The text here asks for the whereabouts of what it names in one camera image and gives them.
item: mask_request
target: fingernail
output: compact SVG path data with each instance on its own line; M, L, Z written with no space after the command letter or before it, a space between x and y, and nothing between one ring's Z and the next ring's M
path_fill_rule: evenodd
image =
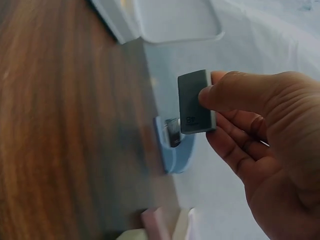
M208 98L208 95L209 95L209 92L210 92L210 89L212 88L213 86L207 86L205 87L204 89L202 89L199 93L199 96L198 96L198 99L199 99L199 102L201 104L206 104L207 102L207 98Z

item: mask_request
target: finger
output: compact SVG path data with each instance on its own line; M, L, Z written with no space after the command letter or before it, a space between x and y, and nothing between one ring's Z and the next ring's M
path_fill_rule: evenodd
M242 72L215 72L212 81L215 85L199 94L199 102L205 108L219 112L239 109L260 115L264 115L266 102L278 85L273 75Z
M255 161L221 128L206 134L208 142L216 153L230 166L244 182L255 170Z
M219 82L228 72L227 71L213 71L211 72L211 82L215 85Z
M255 161L269 156L269 147L254 138L249 136L246 132L240 130L238 127L229 122L220 113L216 114L216 122L234 141L235 143Z
M239 129L268 143L266 120L261 115L240 110L224 111L221 114Z

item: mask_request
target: pink object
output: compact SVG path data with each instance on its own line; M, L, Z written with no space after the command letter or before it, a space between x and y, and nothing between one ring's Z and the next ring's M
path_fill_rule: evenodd
M149 208L141 214L141 218L149 240L171 240L160 207Z

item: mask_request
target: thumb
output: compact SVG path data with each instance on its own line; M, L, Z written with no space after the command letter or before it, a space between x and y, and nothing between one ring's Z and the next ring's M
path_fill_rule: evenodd
M266 103L284 86L275 75L259 75L232 71L225 75L212 73L214 85L204 88L199 102L207 109L224 112L243 110L265 117Z

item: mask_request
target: hand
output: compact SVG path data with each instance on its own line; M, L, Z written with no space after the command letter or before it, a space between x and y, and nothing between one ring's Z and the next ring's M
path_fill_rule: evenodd
M273 240L320 239L320 83L296 72L213 72L199 102L217 111L207 139L242 180Z

